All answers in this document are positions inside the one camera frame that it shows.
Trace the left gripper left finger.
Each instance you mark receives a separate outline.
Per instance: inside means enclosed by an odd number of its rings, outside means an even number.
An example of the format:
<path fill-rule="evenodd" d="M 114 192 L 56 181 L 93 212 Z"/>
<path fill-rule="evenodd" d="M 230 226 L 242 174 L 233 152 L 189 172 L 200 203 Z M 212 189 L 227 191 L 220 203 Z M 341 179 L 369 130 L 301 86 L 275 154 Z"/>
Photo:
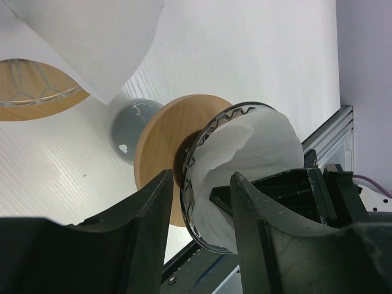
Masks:
<path fill-rule="evenodd" d="M 159 293 L 173 173 L 78 225 L 1 219 L 2 293 Z"/>

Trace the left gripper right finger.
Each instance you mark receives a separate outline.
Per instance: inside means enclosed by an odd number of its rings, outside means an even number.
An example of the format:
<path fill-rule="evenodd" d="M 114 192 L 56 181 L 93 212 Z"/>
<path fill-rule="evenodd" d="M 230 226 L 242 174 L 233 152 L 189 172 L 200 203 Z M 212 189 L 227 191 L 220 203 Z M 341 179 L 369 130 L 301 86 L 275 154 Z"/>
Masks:
<path fill-rule="evenodd" d="M 244 293 L 390 293 L 391 225 L 333 228 L 230 179 Z"/>

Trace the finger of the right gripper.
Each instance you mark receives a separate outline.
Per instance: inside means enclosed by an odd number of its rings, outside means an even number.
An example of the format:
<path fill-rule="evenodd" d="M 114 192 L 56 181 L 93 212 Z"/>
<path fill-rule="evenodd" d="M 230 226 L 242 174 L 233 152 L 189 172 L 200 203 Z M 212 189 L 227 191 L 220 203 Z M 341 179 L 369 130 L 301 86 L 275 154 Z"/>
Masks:
<path fill-rule="evenodd" d="M 232 216 L 238 198 L 251 199 L 257 218 L 276 228 L 346 228 L 369 225 L 369 214 L 353 183 L 341 167 L 295 168 L 237 187 L 212 189 L 209 199 Z"/>

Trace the grey ribbed glass dripper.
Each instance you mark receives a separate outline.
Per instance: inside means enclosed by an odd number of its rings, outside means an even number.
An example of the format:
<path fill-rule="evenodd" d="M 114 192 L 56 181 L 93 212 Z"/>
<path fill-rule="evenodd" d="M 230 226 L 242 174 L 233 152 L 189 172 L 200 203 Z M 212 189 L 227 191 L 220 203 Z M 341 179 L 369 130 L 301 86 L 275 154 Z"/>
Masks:
<path fill-rule="evenodd" d="M 260 102 L 242 102 L 216 115 L 195 139 L 186 156 L 181 180 L 181 211 L 191 237 L 217 254 L 236 253 L 233 220 L 209 199 L 213 188 L 227 186 L 227 164 L 237 163 L 246 143 L 275 109 Z"/>

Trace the grey glass carafe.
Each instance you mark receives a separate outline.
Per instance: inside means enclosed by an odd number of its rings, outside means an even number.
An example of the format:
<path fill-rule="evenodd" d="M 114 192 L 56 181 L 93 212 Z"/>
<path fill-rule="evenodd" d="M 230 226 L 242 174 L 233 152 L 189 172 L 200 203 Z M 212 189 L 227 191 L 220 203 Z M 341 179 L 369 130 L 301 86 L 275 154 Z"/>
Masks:
<path fill-rule="evenodd" d="M 147 123 L 163 105 L 149 99 L 134 99 L 117 112 L 110 129 L 111 145 L 116 154 L 134 164 L 138 140 Z"/>

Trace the clear ribbed glass dripper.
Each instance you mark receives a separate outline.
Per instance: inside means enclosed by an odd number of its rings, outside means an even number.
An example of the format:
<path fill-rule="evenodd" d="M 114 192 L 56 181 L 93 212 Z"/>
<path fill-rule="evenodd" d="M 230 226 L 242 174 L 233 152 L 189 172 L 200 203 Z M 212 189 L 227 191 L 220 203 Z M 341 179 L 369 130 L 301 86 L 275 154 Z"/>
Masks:
<path fill-rule="evenodd" d="M 1 61 L 1 106 L 21 107 L 80 97 L 88 93 L 68 74 L 37 61 Z"/>

